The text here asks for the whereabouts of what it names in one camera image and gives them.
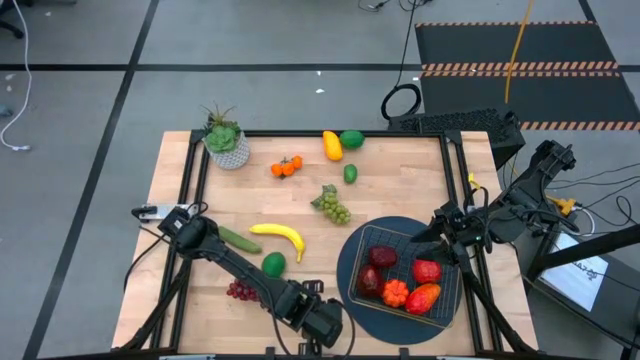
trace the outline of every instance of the yellow banana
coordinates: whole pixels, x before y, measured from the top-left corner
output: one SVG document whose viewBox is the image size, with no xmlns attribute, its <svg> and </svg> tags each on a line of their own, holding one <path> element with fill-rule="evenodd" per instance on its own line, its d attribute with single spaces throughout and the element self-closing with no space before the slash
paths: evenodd
<svg viewBox="0 0 640 360">
<path fill-rule="evenodd" d="M 249 228 L 254 234 L 276 234 L 282 235 L 289 239 L 298 252 L 298 258 L 296 262 L 302 261 L 302 254 L 304 253 L 304 240 L 302 236 L 293 230 L 292 228 L 279 224 L 257 224 Z"/>
</svg>

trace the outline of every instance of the gray floor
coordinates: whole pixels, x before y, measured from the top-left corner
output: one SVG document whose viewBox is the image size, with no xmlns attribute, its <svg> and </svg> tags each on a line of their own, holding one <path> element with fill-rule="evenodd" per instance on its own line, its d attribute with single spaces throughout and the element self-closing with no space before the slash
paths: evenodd
<svg viewBox="0 0 640 360">
<path fill-rule="evenodd" d="M 622 64 L 640 64 L 640 25 L 634 0 L 590 0 Z M 31 35 L 30 61 L 39 64 L 126 64 L 149 0 L 79 0 L 75 6 L 43 1 L 23 9 Z M 434 0 L 416 13 L 426 21 L 515 21 L 526 0 Z M 15 12 L 3 19 L 17 23 Z M 538 0 L 535 21 L 584 20 L 577 0 Z M 140 59 L 145 64 L 398 63 L 408 13 L 395 1 L 380 13 L 342 0 L 161 0 Z M 24 42 L 0 30 L 0 64 L 19 63 Z M 418 63 L 415 39 L 407 59 Z M 26 75 L 5 80 L 0 103 L 19 108 Z M 640 96 L 640 74 L 625 74 Z M 403 82 L 414 81 L 406 73 Z M 24 353 L 49 286 L 122 72 L 35 72 L 30 106 L 8 133 L 33 145 L 29 153 L 0 149 L 0 349 L 3 359 Z M 379 103 L 395 71 L 138 72 L 113 136 L 69 273 L 40 356 L 100 352 L 111 345 L 131 262 L 136 223 L 151 181 L 163 131 L 198 127 L 200 105 L 237 106 L 246 128 L 384 129 Z M 391 111 L 410 98 L 394 99 Z M 6 123 L 0 119 L 0 126 Z M 526 132 L 528 155 L 543 139 L 574 144 L 579 178 L 637 161 L 637 132 Z M 625 177 L 639 171 L 623 173 Z M 603 177 L 617 179 L 620 174 Z M 588 202 L 609 188 L 559 191 Z M 640 193 L 625 193 L 640 202 Z M 598 211 L 619 220 L 613 201 Z M 599 231 L 609 228 L 598 223 Z M 640 247 L 614 254 L 640 269 Z M 552 354 L 615 358 L 620 347 L 539 294 L 529 297 L 540 347 Z"/>
</svg>

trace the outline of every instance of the wooden table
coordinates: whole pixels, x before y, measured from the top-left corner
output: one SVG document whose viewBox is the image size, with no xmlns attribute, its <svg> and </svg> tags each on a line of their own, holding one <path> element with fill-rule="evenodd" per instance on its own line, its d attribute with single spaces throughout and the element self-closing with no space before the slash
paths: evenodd
<svg viewBox="0 0 640 360">
<path fill-rule="evenodd" d="M 189 132 L 166 132 L 158 155 L 149 203 L 175 203 L 178 198 Z M 347 237 L 362 223 L 381 216 L 401 215 L 428 222 L 433 211 L 448 200 L 440 145 L 437 138 L 368 138 L 357 151 L 347 151 L 340 163 L 324 155 L 320 138 L 249 138 L 251 157 L 238 170 L 225 171 L 210 162 L 204 200 L 209 204 L 206 216 L 250 238 L 263 247 L 262 255 L 246 256 L 259 265 L 264 254 L 280 251 L 287 257 L 286 278 L 298 281 L 321 279 L 325 283 L 324 299 L 339 298 L 336 284 L 338 255 Z M 463 133 L 464 150 L 470 172 L 476 181 L 495 197 L 500 193 L 489 141 L 485 133 Z M 449 146 L 456 177 L 458 199 L 463 199 L 455 150 Z M 199 146 L 196 159 L 200 159 Z M 285 155 L 301 155 L 304 167 L 285 180 L 274 178 L 269 165 Z M 198 162 L 189 189 L 193 197 Z M 355 184 L 342 180 L 345 164 L 356 164 L 359 177 Z M 309 201 L 321 192 L 321 185 L 338 187 L 340 201 L 351 211 L 347 226 L 335 226 L 317 213 Z M 295 250 L 288 240 L 278 236 L 252 235 L 248 229 L 258 223 L 280 223 L 298 230 L 307 250 L 301 263 L 295 262 Z M 141 232 L 135 251 L 137 256 L 154 237 Z M 122 345 L 144 322 L 156 305 L 164 270 L 167 247 L 160 245 L 133 271 L 124 296 L 113 345 Z M 524 293 L 516 255 L 508 246 L 494 245 L 487 256 L 493 295 L 513 328 L 529 345 L 537 348 L 531 315 Z M 181 353 L 264 353 L 275 346 L 271 317 L 256 304 L 228 297 L 225 292 L 233 281 L 230 274 L 213 263 L 195 261 L 187 296 Z M 464 297 L 453 325 L 435 338 L 408 346 L 413 355 L 473 354 L 473 344 Z M 483 326 L 484 346 L 491 348 L 486 314 L 478 302 Z M 173 319 L 173 309 L 166 320 Z M 171 322 L 166 321 L 162 344 L 168 344 Z M 280 326 L 284 341 L 297 351 L 301 337 Z M 326 354 L 343 354 L 350 341 L 351 329 L 344 321 L 343 334 Z M 352 354 L 398 354 L 398 346 L 383 343 L 356 329 Z"/>
</svg>

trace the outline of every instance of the warning stripe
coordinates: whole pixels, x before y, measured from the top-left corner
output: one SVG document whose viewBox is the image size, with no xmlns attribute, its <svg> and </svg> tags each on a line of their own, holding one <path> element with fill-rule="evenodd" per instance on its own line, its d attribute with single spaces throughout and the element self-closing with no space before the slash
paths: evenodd
<svg viewBox="0 0 640 360">
<path fill-rule="evenodd" d="M 460 67 L 461 70 L 493 70 L 493 71 L 508 71 L 510 63 L 433 63 L 422 65 L 424 71 L 433 70 L 454 70 L 457 71 Z M 573 71 L 603 71 L 603 70 L 615 70 L 618 68 L 618 63 L 615 61 L 558 61 L 558 62 L 514 62 L 513 71 L 527 70 L 527 71 L 550 71 L 550 70 L 573 70 Z"/>
<path fill-rule="evenodd" d="M 595 121 L 578 123 L 576 121 L 525 121 L 521 130 L 640 130 L 640 122 L 633 121 Z"/>
<path fill-rule="evenodd" d="M 594 25 L 595 21 L 530 21 L 528 25 Z M 442 22 L 442 23 L 417 23 L 416 27 L 423 26 L 520 26 L 520 21 L 503 22 Z"/>
<path fill-rule="evenodd" d="M 424 77 L 506 77 L 507 71 L 424 71 Z M 620 77 L 617 71 L 512 71 L 511 77 Z"/>
</svg>

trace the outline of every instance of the green cucumber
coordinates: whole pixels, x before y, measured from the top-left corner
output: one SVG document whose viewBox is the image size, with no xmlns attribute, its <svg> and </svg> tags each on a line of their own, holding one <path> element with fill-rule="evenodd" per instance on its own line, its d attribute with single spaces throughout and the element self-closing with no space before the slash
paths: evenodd
<svg viewBox="0 0 640 360">
<path fill-rule="evenodd" d="M 220 239 L 222 239 L 222 241 L 231 244 L 240 250 L 244 250 L 251 254 L 260 254 L 262 252 L 260 245 L 249 239 L 243 238 L 224 226 L 218 226 L 218 233 L 220 234 Z"/>
<path fill-rule="evenodd" d="M 358 168 L 355 165 L 349 164 L 344 167 L 344 182 L 347 184 L 353 184 L 358 178 Z"/>
<path fill-rule="evenodd" d="M 364 144 L 364 135 L 357 130 L 345 130 L 340 134 L 340 143 L 347 149 L 357 149 Z"/>
</svg>

